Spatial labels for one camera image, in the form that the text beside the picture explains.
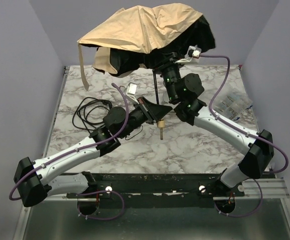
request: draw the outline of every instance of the gray wall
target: gray wall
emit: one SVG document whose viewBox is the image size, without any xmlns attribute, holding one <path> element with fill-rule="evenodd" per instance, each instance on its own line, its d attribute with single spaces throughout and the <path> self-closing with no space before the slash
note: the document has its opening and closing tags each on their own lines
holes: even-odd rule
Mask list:
<svg viewBox="0 0 290 240">
<path fill-rule="evenodd" d="M 41 156 L 63 65 L 28 0 L 0 0 L 0 240 L 13 237 L 21 202 L 9 192 L 18 161 Z"/>
<path fill-rule="evenodd" d="M 66 65 L 78 65 L 77 40 L 105 21 L 116 10 L 135 5 L 155 7 L 182 2 L 202 12 L 211 25 L 215 54 L 230 56 L 242 64 L 269 19 L 278 0 L 30 0 L 58 56 Z M 85 48 L 85 64 L 93 61 L 94 50 Z M 224 64 L 204 59 L 202 63 Z"/>
<path fill-rule="evenodd" d="M 242 76 L 259 125 L 290 158 L 290 0 L 280 0 L 243 65 Z M 275 152 L 277 168 L 283 157 Z M 290 165 L 282 173 L 290 192 Z"/>
</svg>

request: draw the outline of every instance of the table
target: table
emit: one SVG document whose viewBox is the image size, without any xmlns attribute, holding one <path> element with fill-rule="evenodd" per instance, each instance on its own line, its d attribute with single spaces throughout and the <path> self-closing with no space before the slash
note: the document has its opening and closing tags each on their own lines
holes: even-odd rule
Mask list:
<svg viewBox="0 0 290 240">
<path fill-rule="evenodd" d="M 102 74 L 91 66 L 86 66 L 85 72 L 90 84 L 88 92 L 82 85 L 80 68 L 78 66 L 70 67 L 51 134 L 49 156 L 88 136 L 87 131 L 74 128 L 71 123 L 72 116 L 83 98 L 106 99 L 110 100 L 114 106 L 123 107 L 123 100 L 118 91 L 111 86 L 112 82 L 119 86 L 126 86 L 129 82 L 134 82 L 138 85 L 137 97 L 144 96 L 153 103 L 156 102 L 151 70 L 140 68 L 125 78 Z M 205 92 L 199 99 L 207 104 L 222 83 L 225 72 L 225 66 L 185 66 L 180 70 L 182 76 L 188 73 L 199 74 L 205 88 Z M 162 101 L 165 87 L 162 78 L 158 77 L 157 81 L 159 97 Z M 236 88 L 242 93 L 246 93 L 238 66 L 231 66 L 225 87 Z M 95 118 L 101 120 L 105 111 L 100 110 L 98 114 Z M 129 141 L 120 140 L 122 145 L 112 153 L 85 162 L 68 172 L 220 173 L 243 158 L 243 155 L 227 142 L 204 129 L 181 122 L 175 113 L 169 113 L 165 117 L 165 121 L 164 140 L 160 140 L 159 129 L 155 125 L 143 124 L 144 129 L 139 135 Z M 255 130 L 256 124 L 252 110 L 245 111 L 238 123 Z"/>
</svg>

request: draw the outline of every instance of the purple cable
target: purple cable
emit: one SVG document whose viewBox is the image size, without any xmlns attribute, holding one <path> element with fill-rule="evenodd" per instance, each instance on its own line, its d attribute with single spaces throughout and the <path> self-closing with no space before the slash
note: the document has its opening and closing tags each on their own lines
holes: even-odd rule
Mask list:
<svg viewBox="0 0 290 240">
<path fill-rule="evenodd" d="M 246 214 L 242 214 L 242 215 L 232 215 L 232 214 L 229 214 L 229 213 L 224 213 L 224 212 L 222 212 L 221 210 L 219 210 L 219 208 L 218 208 L 217 205 L 215 204 L 214 206 L 215 206 L 216 210 L 218 211 L 218 213 L 221 214 L 221 215 L 227 216 L 227 217 L 232 217 L 232 218 L 241 218 L 241 217 L 244 218 L 244 217 L 248 217 L 248 216 L 254 214 L 255 212 L 257 212 L 258 209 L 260 208 L 260 206 L 261 206 L 262 203 L 263 203 L 263 192 L 262 192 L 262 190 L 261 190 L 261 187 L 260 187 L 259 183 L 258 183 L 255 179 L 253 179 L 253 180 L 254 180 L 255 183 L 257 184 L 257 186 L 258 186 L 258 188 L 259 188 L 259 193 L 260 193 L 259 204 L 257 205 L 257 207 L 256 207 L 253 211 L 251 211 L 251 212 L 249 212 L 249 213 L 246 213 Z"/>
<path fill-rule="evenodd" d="M 119 88 L 116 84 L 112 83 L 111 85 L 112 85 L 114 88 L 116 88 L 116 89 L 118 90 L 118 92 L 121 94 L 121 96 L 122 96 L 122 98 L 123 98 L 123 100 L 124 100 L 125 108 L 126 108 L 126 117 L 125 117 L 125 121 L 124 121 L 123 125 L 121 126 L 120 130 L 119 130 L 116 134 L 114 134 L 113 136 L 111 136 L 110 138 L 108 138 L 108 139 L 106 139 L 106 140 L 103 140 L 103 141 L 99 141 L 99 142 L 93 143 L 93 144 L 89 144 L 89 145 L 86 145 L 86 146 L 79 147 L 79 148 L 78 148 L 79 151 L 80 151 L 80 150 L 83 150 L 83 149 L 87 149 L 87 148 L 95 147 L 95 146 L 97 146 L 97 145 L 104 144 L 104 143 L 106 143 L 106 142 L 108 142 L 108 141 L 111 141 L 112 139 L 116 138 L 116 137 L 117 137 L 117 136 L 118 136 L 118 135 L 119 135 L 119 134 L 124 130 L 125 126 L 127 125 L 128 116 L 129 116 L 129 114 L 128 114 L 128 113 L 129 113 L 129 109 L 128 109 L 127 99 L 126 99 L 126 97 L 124 96 L 124 93 L 120 90 L 120 88 Z M 73 149 L 73 150 L 71 150 L 71 151 L 68 151 L 68 152 L 65 152 L 64 154 L 61 154 L 61 155 L 59 155 L 58 157 L 55 157 L 54 159 L 52 159 L 52 160 L 46 162 L 46 163 L 45 163 L 45 166 L 47 166 L 47 165 L 49 165 L 49 164 L 51 164 L 51 163 L 53 163 L 53 162 L 55 162 L 55 161 L 57 161 L 57 160 L 63 158 L 63 157 L 65 157 L 65 156 L 69 155 L 69 154 L 73 154 L 73 153 L 75 153 L 75 152 L 76 152 L 75 149 Z M 19 181 L 15 184 L 15 186 L 13 187 L 13 189 L 11 190 L 11 192 L 10 192 L 10 194 L 9 194 L 9 199 L 10 199 L 11 201 L 16 201 L 16 200 L 20 200 L 20 199 L 21 199 L 21 197 L 13 197 L 14 192 L 16 191 L 16 189 L 19 187 L 19 185 L 20 185 L 20 184 L 21 184 L 21 183 L 22 183 L 26 178 L 28 178 L 31 174 L 35 173 L 36 171 L 38 171 L 38 170 L 40 170 L 40 169 L 42 169 L 42 166 L 38 166 L 37 168 L 32 169 L 29 173 L 27 173 L 27 174 L 24 175 L 21 179 L 19 179 Z"/>
<path fill-rule="evenodd" d="M 211 112 L 211 114 L 213 114 L 213 116 L 216 118 L 217 117 L 217 115 L 214 113 L 214 111 L 212 110 L 212 104 L 213 104 L 213 102 L 214 102 L 214 100 L 215 100 L 215 98 L 217 97 L 217 95 L 219 94 L 219 92 L 221 91 L 221 89 L 224 87 L 224 85 L 225 85 L 225 83 L 226 83 L 226 81 L 227 81 L 227 78 L 228 78 L 228 75 L 229 75 L 229 70 L 230 70 L 230 59 L 229 59 L 229 57 L 227 57 L 227 56 L 221 56 L 221 55 L 207 55 L 207 54 L 201 54 L 200 55 L 201 57 L 203 57 L 203 58 L 224 58 L 224 59 L 227 59 L 227 71 L 226 71 L 226 75 L 225 75 L 225 78 L 224 78 L 224 81 L 222 82 L 222 84 L 220 85 L 220 87 L 219 87 L 219 89 L 217 90 L 217 92 L 215 93 L 215 95 L 212 97 L 212 99 L 210 100 L 210 104 L 209 104 L 209 111 Z M 242 133 L 242 134 L 244 134 L 244 135 L 246 135 L 247 134 L 247 132 L 245 132 L 245 131 L 243 131 L 243 130 L 241 130 L 241 129 L 239 129 L 239 128 L 237 128 L 236 126 L 234 126 L 234 125 L 232 125 L 232 124 L 230 124 L 230 123 L 228 123 L 228 122 L 226 122 L 226 121 L 224 121 L 222 118 L 218 118 L 218 120 L 219 121 L 221 121 L 223 124 L 225 124 L 225 125 L 227 125 L 227 126 L 229 126 L 229 127 L 231 127 L 232 129 L 234 129 L 234 130 L 236 130 L 236 131 L 238 131 L 238 132 L 240 132 L 240 133 Z M 260 140 L 260 141 L 263 141 L 264 143 L 266 143 L 266 144 L 268 144 L 268 145 L 270 145 L 270 146 L 272 146 L 273 148 L 275 148 L 275 149 L 277 149 L 278 151 L 280 151 L 280 153 L 284 156 L 284 158 L 285 158 L 285 165 L 281 168 L 281 169 L 279 169 L 279 170 L 275 170 L 275 171 L 269 171 L 268 173 L 273 173 L 273 174 L 277 174 L 277 173 L 281 173 L 282 171 L 285 171 L 286 170 L 286 168 L 288 167 L 288 164 L 289 164 L 289 160 L 288 160 L 288 156 L 287 156 L 287 154 L 280 148 L 280 147 L 278 147 L 277 145 L 275 145 L 275 144 L 273 144 L 273 143 L 271 143 L 270 141 L 267 141 L 266 139 L 263 139 L 263 138 L 261 138 L 261 137 L 259 137 L 259 136 L 257 136 L 257 135 L 252 135 L 252 134 L 250 134 L 249 135 L 250 137 L 253 137 L 253 138 L 255 138 L 255 139 L 257 139 L 257 140 Z"/>
<path fill-rule="evenodd" d="M 124 214 L 124 212 L 125 212 L 125 201 L 124 201 L 123 197 L 119 193 L 117 193 L 116 191 L 102 190 L 102 191 L 95 191 L 95 192 L 90 192 L 90 193 L 77 194 L 77 196 L 88 196 L 88 195 L 102 194 L 102 193 L 107 193 L 107 192 L 111 192 L 111 193 L 117 195 L 120 198 L 120 200 L 121 200 L 121 203 L 122 203 L 121 211 L 117 215 L 112 216 L 112 217 L 95 217 L 95 216 L 83 215 L 80 212 L 80 206 L 78 205 L 78 212 L 79 212 L 78 216 L 83 216 L 83 217 L 87 217 L 88 219 L 94 219 L 94 220 L 110 221 L 110 220 L 117 219 L 122 214 Z"/>
</svg>

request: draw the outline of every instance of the purple hose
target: purple hose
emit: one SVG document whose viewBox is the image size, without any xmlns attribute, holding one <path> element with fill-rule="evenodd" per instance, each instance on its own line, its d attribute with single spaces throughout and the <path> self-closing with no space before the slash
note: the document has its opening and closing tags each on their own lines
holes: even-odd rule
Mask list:
<svg viewBox="0 0 290 240">
<path fill-rule="evenodd" d="M 77 196 L 88 196 L 88 195 L 102 194 L 102 193 L 107 193 L 107 192 L 111 192 L 111 193 L 117 195 L 120 198 L 120 200 L 121 200 L 121 204 L 122 204 L 121 211 L 117 215 L 112 216 L 112 217 L 95 217 L 95 216 L 83 215 L 80 212 L 80 206 L 78 205 L 79 216 L 87 217 L 88 219 L 94 219 L 94 220 L 110 221 L 110 220 L 117 219 L 122 214 L 124 214 L 124 212 L 125 212 L 125 201 L 124 201 L 123 197 L 119 193 L 117 193 L 116 191 L 102 190 L 102 191 L 95 191 L 95 192 L 90 192 L 90 193 L 81 193 L 81 194 L 77 194 Z"/>
<path fill-rule="evenodd" d="M 219 89 L 217 90 L 217 92 L 215 93 L 215 95 L 214 95 L 214 96 L 212 97 L 212 99 L 210 100 L 210 104 L 209 104 L 209 106 L 208 106 L 208 107 L 209 107 L 209 111 L 211 112 L 211 114 L 213 114 L 214 117 L 217 117 L 217 115 L 216 115 L 216 114 L 214 113 L 214 111 L 212 110 L 212 104 L 213 104 L 215 98 L 217 97 L 217 95 L 219 94 L 219 92 L 220 92 L 221 89 L 224 87 L 224 85 L 225 85 L 225 83 L 226 83 L 226 81 L 227 81 L 227 78 L 228 78 L 228 75 L 229 75 L 229 69 L 230 69 L 230 59 L 229 59 L 229 57 L 227 57 L 227 56 L 220 56 L 220 55 L 206 55 L 206 54 L 201 54 L 200 56 L 203 57 L 203 58 L 210 58 L 210 57 L 211 57 L 211 58 L 224 58 L 224 59 L 227 59 L 227 71 L 226 71 L 226 75 L 225 75 L 224 81 L 223 81 L 222 84 L 220 85 L 220 87 L 219 87 Z M 247 134 L 247 132 L 245 132 L 245 131 L 243 131 L 243 130 L 237 128 L 236 126 L 234 126 L 234 125 L 232 125 L 232 124 L 230 124 L 230 123 L 228 123 L 228 122 L 226 122 L 226 121 L 224 121 L 224 120 L 223 120 L 222 118 L 220 118 L 220 117 L 218 118 L 218 120 L 221 121 L 223 124 L 225 124 L 225 125 L 231 127 L 232 129 L 234 129 L 234 130 L 236 130 L 236 131 L 238 131 L 238 132 L 240 132 L 240 133 L 242 133 L 242 134 L 244 134 L 244 135 Z M 285 165 L 284 165 L 281 169 L 279 169 L 279 170 L 269 171 L 270 174 L 271 174 L 271 173 L 273 173 L 273 174 L 277 174 L 277 173 L 281 173 L 282 171 L 286 170 L 286 168 L 288 167 L 288 164 L 289 164 L 288 156 L 287 156 L 287 154 L 286 154 L 286 153 L 285 153 L 285 152 L 284 152 L 280 147 L 278 147 L 277 145 L 275 145 L 275 144 L 271 143 L 270 141 L 267 141 L 267 140 L 265 140 L 265 139 L 263 139 L 263 138 L 261 138 L 261 137 L 259 137 L 259 136 L 257 136 L 257 135 L 252 135 L 252 134 L 250 134 L 249 136 L 250 136 L 250 137 L 253 137 L 253 138 L 257 139 L 257 140 L 263 141 L 264 143 L 266 143 L 266 144 L 272 146 L 273 148 L 275 148 L 275 149 L 277 149 L 278 151 L 280 151 L 280 153 L 284 156 L 284 158 L 285 158 Z"/>
<path fill-rule="evenodd" d="M 257 211 L 259 210 L 260 206 L 261 206 L 262 203 L 263 203 L 263 192 L 262 192 L 262 190 L 261 190 L 261 187 L 260 187 L 259 183 L 258 183 L 255 179 L 253 179 L 253 180 L 254 180 L 255 183 L 257 184 L 257 186 L 258 186 L 258 188 L 259 188 L 259 193 L 260 193 L 259 204 L 257 205 L 257 207 L 256 207 L 253 211 L 251 211 L 251 212 L 249 212 L 249 213 L 246 213 L 246 214 L 242 214 L 242 215 L 232 215 L 232 214 L 229 214 L 229 213 L 224 213 L 224 212 L 222 212 L 221 210 L 219 210 L 219 208 L 218 208 L 217 205 L 215 204 L 214 206 L 215 206 L 216 210 L 218 211 L 218 213 L 221 214 L 221 215 L 227 216 L 227 217 L 232 217 L 232 218 L 241 218 L 241 217 L 244 218 L 244 217 L 248 217 L 248 216 L 254 214 L 255 212 L 257 212 Z"/>
<path fill-rule="evenodd" d="M 129 116 L 129 114 L 128 114 L 128 113 L 129 113 L 129 109 L 128 109 L 127 99 L 126 99 L 124 93 L 120 90 L 120 88 L 119 88 L 116 84 L 112 83 L 111 85 L 112 85 L 114 88 L 116 88 L 116 89 L 118 90 L 118 92 L 121 94 L 121 96 L 122 96 L 122 98 L 123 98 L 123 100 L 124 100 L 125 108 L 126 108 L 126 117 L 125 117 L 125 121 L 124 121 L 123 125 L 121 126 L 120 130 L 119 130 L 116 134 L 114 134 L 113 136 L 111 136 L 110 138 L 108 138 L 108 139 L 106 139 L 106 140 L 103 140 L 103 141 L 99 141 L 99 142 L 93 143 L 93 144 L 89 144 L 89 145 L 86 145 L 86 146 L 79 147 L 79 148 L 78 148 L 79 151 L 80 151 L 80 150 L 83 150 L 83 149 L 87 149 L 87 148 L 95 147 L 95 146 L 97 146 L 97 145 L 104 144 L 104 143 L 106 143 L 106 142 L 108 142 L 108 141 L 111 141 L 112 139 L 116 138 L 116 137 L 117 137 L 117 136 L 118 136 L 118 135 L 119 135 L 119 134 L 124 130 L 125 126 L 127 125 L 128 116 Z M 61 154 L 61 155 L 59 155 L 58 157 L 55 157 L 54 159 L 52 159 L 52 160 L 46 162 L 45 165 L 47 166 L 47 165 L 53 163 L 54 161 L 57 161 L 57 160 L 59 160 L 59 159 L 65 157 L 65 156 L 67 156 L 67 155 L 69 155 L 69 154 L 73 154 L 73 153 L 75 153 L 75 152 L 76 152 L 75 149 L 73 149 L 73 150 L 71 150 L 71 151 L 68 151 L 68 152 L 65 152 L 64 154 Z M 27 177 L 29 177 L 31 174 L 35 173 L 36 171 L 38 171 L 38 170 L 40 170 L 40 169 L 42 169 L 42 166 L 38 166 L 37 168 L 32 169 L 29 173 L 27 173 L 27 174 L 24 175 L 21 179 L 19 179 L 19 181 L 15 184 L 15 186 L 13 187 L 13 189 L 11 190 L 11 192 L 10 192 L 10 194 L 9 194 L 9 199 L 10 199 L 11 201 L 16 201 L 16 200 L 20 200 L 20 199 L 21 199 L 21 197 L 13 197 L 14 192 L 16 191 L 16 189 L 19 187 L 19 185 L 20 185 L 20 184 L 21 184 L 21 183 L 22 183 L 22 182 L 23 182 Z"/>
</svg>

